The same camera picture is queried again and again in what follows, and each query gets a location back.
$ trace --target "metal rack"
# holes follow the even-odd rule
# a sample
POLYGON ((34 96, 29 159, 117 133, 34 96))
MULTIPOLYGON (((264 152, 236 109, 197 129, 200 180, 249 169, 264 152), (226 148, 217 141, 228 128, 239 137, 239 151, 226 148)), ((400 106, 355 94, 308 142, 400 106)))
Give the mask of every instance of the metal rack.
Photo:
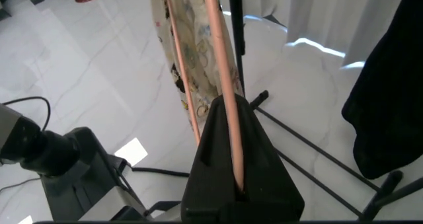
MULTIPOLYGON (((231 20, 232 20, 232 29, 233 29, 233 37, 235 42, 235 54, 237 60, 237 67, 239 70, 239 77, 241 81, 241 85, 243 87, 245 93, 245 84, 244 84, 244 75, 243 75, 243 61, 242 56, 245 55, 245 41, 244 41, 244 22, 243 22, 243 0, 229 0, 230 9, 231 9, 231 20)), ((423 178, 420 178, 403 188, 398 189, 394 192, 394 189, 397 187, 398 183, 403 178, 403 173, 399 170, 391 172, 384 183, 378 187, 368 179, 364 178, 362 175, 358 174, 350 167, 346 166, 344 163, 340 162, 337 158, 333 157, 293 129, 289 126, 285 125, 277 118, 273 117, 271 114, 260 108, 259 106, 268 98, 269 94, 268 91, 264 91, 260 93, 254 100, 251 102, 251 106, 253 109, 257 110, 261 114, 265 115, 268 119, 272 120, 274 123, 278 124, 281 128, 284 128, 286 131, 290 132, 296 138, 300 139, 302 142, 325 156, 327 159, 334 162, 339 167, 343 168, 346 172, 350 173, 352 176, 356 177, 358 180, 362 181, 364 184, 369 186, 371 189, 376 191, 376 194, 371 199, 370 203, 368 203, 367 207, 363 211, 357 210, 354 206, 348 203, 346 200, 341 198, 338 194, 333 192, 330 188, 325 186, 322 182, 317 180, 312 174, 301 168, 298 164, 292 161, 289 157, 284 155, 281 151, 276 150, 279 156, 287 161, 290 165, 296 168, 299 172, 304 174, 307 178, 313 181, 317 186, 321 187, 324 191, 326 191, 329 195, 333 198, 338 200, 342 205, 347 207, 351 212, 358 216, 358 221, 371 221, 375 218, 377 213, 381 210, 382 207, 399 200, 407 195, 410 195, 420 189, 423 188, 423 178)))

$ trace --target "cable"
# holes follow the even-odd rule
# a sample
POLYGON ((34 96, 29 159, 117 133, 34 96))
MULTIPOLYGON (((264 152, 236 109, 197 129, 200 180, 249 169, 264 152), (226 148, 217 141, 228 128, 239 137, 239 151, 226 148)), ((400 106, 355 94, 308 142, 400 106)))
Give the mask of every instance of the cable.
POLYGON ((26 97, 26 98, 18 98, 12 101, 8 101, 8 102, 4 102, 3 105, 7 106, 10 104, 14 104, 17 102, 23 102, 23 101, 27 101, 27 100, 43 100, 44 102, 46 102, 47 104, 47 118, 46 118, 46 122, 44 123, 44 126, 42 127, 42 131, 44 131, 48 125, 48 122, 50 121, 50 115, 52 114, 52 109, 50 106, 50 103, 48 102, 47 98, 41 97, 41 96, 30 96, 30 97, 26 97))
POLYGON ((134 172, 154 172, 154 173, 157 173, 157 174, 166 174, 166 175, 172 175, 172 176, 184 177, 184 178, 188 178, 190 176, 189 173, 177 172, 177 171, 171 171, 171 170, 163 170, 163 169, 159 169, 159 168, 131 167, 131 169, 134 172))
POLYGON ((10 186, 6 186, 6 187, 0 189, 0 193, 1 193, 1 191, 4 191, 4 190, 6 190, 8 188, 14 188, 14 187, 17 187, 17 186, 26 184, 27 182, 31 182, 31 181, 35 181, 35 180, 40 180, 40 179, 41 178, 31 178, 31 179, 25 180, 24 182, 20 182, 18 184, 13 184, 13 185, 10 185, 10 186))

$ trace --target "gray metal part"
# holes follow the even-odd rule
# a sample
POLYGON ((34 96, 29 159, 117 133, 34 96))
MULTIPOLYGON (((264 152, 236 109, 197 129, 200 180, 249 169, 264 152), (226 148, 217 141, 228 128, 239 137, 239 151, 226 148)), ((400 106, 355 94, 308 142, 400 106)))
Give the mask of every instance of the gray metal part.
POLYGON ((122 208, 133 207, 140 214, 145 212, 145 208, 137 202, 128 192, 121 187, 113 187, 104 197, 102 197, 80 221, 110 221, 122 208))
POLYGON ((22 114, 0 104, 0 152, 22 114))
POLYGON ((170 210, 156 216, 154 221, 181 221, 180 204, 170 208, 170 210))

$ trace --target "wooden stick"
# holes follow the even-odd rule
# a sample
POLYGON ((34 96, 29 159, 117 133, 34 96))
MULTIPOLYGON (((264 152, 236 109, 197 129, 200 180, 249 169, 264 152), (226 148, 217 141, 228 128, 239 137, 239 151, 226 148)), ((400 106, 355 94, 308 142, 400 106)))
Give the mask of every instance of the wooden stick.
POLYGON ((222 31, 221 12, 217 0, 205 0, 207 14, 210 20, 211 37, 213 38, 214 52, 219 68, 220 82, 222 84, 223 99, 229 135, 231 138, 232 165, 235 181, 240 191, 244 188, 244 157, 241 143, 241 130, 239 128, 238 109, 235 101, 235 93, 232 87, 231 74, 225 48, 225 41, 222 31))
POLYGON ((173 14, 174 12, 173 12, 172 0, 167 0, 167 6, 169 7, 169 13, 171 16, 171 24, 173 28, 176 53, 177 53, 178 61, 180 65, 180 73, 182 75, 182 81, 184 82, 185 95, 188 102, 188 111, 190 113, 192 128, 194 129, 194 136, 196 138, 196 143, 198 146, 200 144, 200 130, 198 129, 198 123, 197 123, 197 118, 195 114, 194 104, 192 102, 192 97, 191 97, 190 85, 188 84, 188 76, 186 74, 186 67, 182 57, 182 50, 180 49, 180 40, 179 40, 178 30, 176 27, 176 20, 173 14))

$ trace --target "glossy floor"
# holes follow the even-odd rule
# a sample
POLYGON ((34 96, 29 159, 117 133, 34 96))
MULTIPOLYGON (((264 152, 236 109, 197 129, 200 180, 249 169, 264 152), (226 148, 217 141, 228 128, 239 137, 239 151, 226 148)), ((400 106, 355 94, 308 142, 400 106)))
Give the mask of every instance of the glossy floor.
MULTIPOLYGON (((0 101, 40 95, 52 103, 48 129, 65 133, 90 127, 107 152, 138 147, 137 167, 189 172, 196 147, 186 113, 165 65, 151 21, 149 0, 10 0, 12 18, 0 22, 0 101)), ((263 109, 318 144, 349 167, 355 133, 340 109, 360 68, 340 68, 342 58, 309 44, 284 46, 286 32, 267 21, 246 19, 244 56, 247 98, 264 89, 263 109)), ((41 102, 13 108, 43 124, 41 102)), ((257 114, 269 138, 303 168, 357 209, 374 192, 273 122, 257 114)), ((422 159, 404 171, 400 186, 423 175, 422 159)), ((356 219, 335 199, 286 164, 306 206, 303 220, 356 219)), ((36 174, 18 165, 0 167, 0 187, 36 174)), ((142 202, 180 200, 186 181, 156 174, 129 173, 142 202)), ((374 181, 380 185, 385 177, 374 181)), ((423 192, 385 207, 377 219, 423 219, 423 192)), ((0 223, 50 220, 39 181, 0 193, 0 223)))

